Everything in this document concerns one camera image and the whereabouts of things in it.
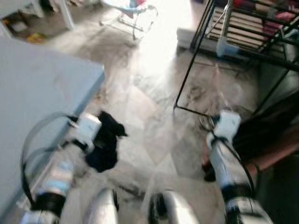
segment white robotic arm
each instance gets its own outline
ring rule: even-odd
[[[227,223],[272,224],[267,213],[253,199],[250,174],[232,146],[240,121],[238,114],[221,111],[215,129],[207,137],[211,164],[226,204]]]
[[[59,223],[74,177],[88,166],[84,156],[92,152],[93,140],[101,127],[101,122],[93,115],[83,114],[78,118],[75,126],[75,131],[62,146],[63,151],[58,153],[72,151],[72,155],[76,158],[62,159],[51,167],[38,192],[33,196],[34,203],[23,216],[21,224]],[[112,190],[106,189],[99,194],[100,200],[96,201],[99,211],[96,211],[96,215],[90,214],[92,220],[87,219],[86,223],[118,223],[116,205],[111,203],[112,193]],[[110,215],[110,222],[107,222],[107,214]]]

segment tiled floor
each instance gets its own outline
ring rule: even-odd
[[[188,13],[184,13],[190,9],[188,5],[183,7],[184,2],[158,2],[159,18],[137,45],[133,45],[130,35],[99,26],[104,14],[115,14],[99,6],[72,8],[77,25],[74,31],[63,29],[60,15],[31,21],[31,30],[49,37],[47,48],[104,64],[105,84],[86,110],[108,111],[124,124],[129,134],[119,142],[120,162],[116,168],[100,175],[90,172],[77,184],[68,198],[61,223],[82,223],[93,194],[106,184],[119,193],[121,224],[145,223],[149,195],[169,188],[189,200],[202,224],[223,222],[220,192],[202,178],[204,133],[199,130],[199,117],[172,109],[192,57],[187,50],[176,47],[178,24],[190,22],[186,18]],[[211,65],[216,62],[200,55],[196,60]],[[223,62],[219,66],[230,67]],[[247,72],[235,78],[232,71],[220,72],[225,98],[237,101],[238,110],[246,116],[256,103],[255,75]],[[216,92],[208,90],[213,74],[214,66],[195,65],[180,104],[202,112],[221,106]],[[132,195],[120,186],[137,193]]]

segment metal rack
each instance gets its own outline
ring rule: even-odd
[[[297,48],[299,47],[299,42],[285,37],[293,29],[299,29],[299,13],[279,6],[270,5],[259,0],[248,0],[247,2],[249,4],[259,4],[279,11],[289,12],[294,15],[294,18],[290,22],[285,22],[269,17],[256,10],[235,8],[234,0],[228,0],[226,7],[221,11],[218,8],[216,9],[217,0],[208,0],[201,21],[191,42],[190,48],[194,51],[194,54],[176,98],[174,109],[180,108],[201,116],[210,117],[209,114],[197,112],[178,105],[179,98],[191,68],[194,65],[197,53],[199,51],[207,53],[201,46],[204,38],[217,42],[216,55],[222,59],[230,60],[233,56],[247,58],[245,62],[245,70],[249,69],[252,64],[254,64],[255,60],[285,68],[281,78],[274,84],[265,99],[257,107],[254,114],[261,110],[262,106],[267,102],[289,71],[293,70],[299,72],[299,65],[297,63],[299,56],[293,60],[288,60],[285,46],[286,44],[290,44]],[[281,25],[281,27],[278,29],[277,27],[273,27],[275,29],[273,35],[264,33],[259,29],[261,24],[265,21],[274,22]]]

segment cable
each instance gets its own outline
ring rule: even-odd
[[[255,195],[254,195],[254,197],[256,197],[256,193],[260,189],[260,186],[261,186],[261,173],[262,173],[262,171],[261,171],[260,167],[257,164],[255,164],[255,163],[251,163],[251,164],[253,164],[256,168],[256,188],[255,188]]]
[[[35,157],[37,157],[39,154],[42,153],[52,153],[56,150],[57,146],[53,146],[53,147],[43,147],[43,148],[39,148],[34,150],[33,153],[31,153],[28,158],[25,160],[24,164],[25,166],[27,166],[29,163],[31,163]]]
[[[255,191],[255,187],[254,187],[254,183],[253,183],[252,177],[251,177],[248,169],[242,163],[242,161],[241,161],[240,157],[238,156],[238,154],[225,141],[223,141],[223,139],[221,139],[218,136],[216,136],[213,131],[211,131],[211,133],[214,136],[214,138],[216,140],[221,141],[229,149],[229,151],[231,152],[231,154],[238,160],[238,162],[240,163],[240,165],[242,166],[242,168],[244,169],[244,171],[245,171],[245,173],[246,173],[246,175],[248,177],[250,188],[251,188],[251,191],[252,191],[252,197],[255,197],[256,191]]]
[[[22,147],[22,151],[21,151],[21,158],[20,158],[20,168],[21,168],[21,185],[23,188],[23,191],[25,193],[25,195],[27,196],[30,205],[32,207],[32,205],[35,203],[32,197],[32,194],[30,192],[30,187],[29,187],[29,182],[28,179],[26,177],[25,174],[25,169],[26,169],[26,165],[27,163],[25,162],[25,158],[27,157],[27,153],[30,149],[30,143],[32,142],[33,138],[36,136],[36,134],[46,125],[48,125],[49,123],[51,123],[52,121],[61,118],[61,117],[66,117],[68,119],[70,119],[71,121],[76,122],[78,120],[78,117],[76,116],[71,116],[68,115],[66,113],[63,112],[55,112],[52,113],[50,115],[48,115],[47,117],[45,117],[43,120],[39,121],[38,123],[36,123],[33,128],[29,131],[23,147]]]
[[[207,127],[203,124],[201,118],[199,119],[199,127],[200,127],[203,131],[205,131],[205,132],[207,132],[207,133],[212,132],[212,131],[213,131],[213,124],[212,124],[212,125],[210,124],[210,120],[212,120],[212,117],[211,117],[211,116],[209,116],[209,117],[205,117],[205,119],[208,120],[208,124],[209,124],[211,127],[210,127],[210,128],[207,128]]]

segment chair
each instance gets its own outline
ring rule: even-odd
[[[141,0],[101,0],[101,2],[102,2],[103,5],[115,8],[115,9],[122,12],[121,15],[117,18],[117,20],[118,20],[118,22],[133,28],[133,40],[134,41],[137,39],[135,31],[139,30],[143,33],[148,32],[151,29],[155,19],[158,17],[157,8],[154,5],[149,4],[147,1],[141,1]],[[150,25],[147,26],[147,27],[138,26],[137,22],[138,22],[139,15],[143,14],[143,13],[149,11],[149,10],[153,10],[153,11],[156,12],[156,15],[152,19],[152,21],[150,22]],[[125,18],[126,16],[134,19],[134,22],[128,21],[128,19]],[[103,26],[103,25],[107,25],[107,24],[105,24],[103,22],[100,22],[100,25]]]

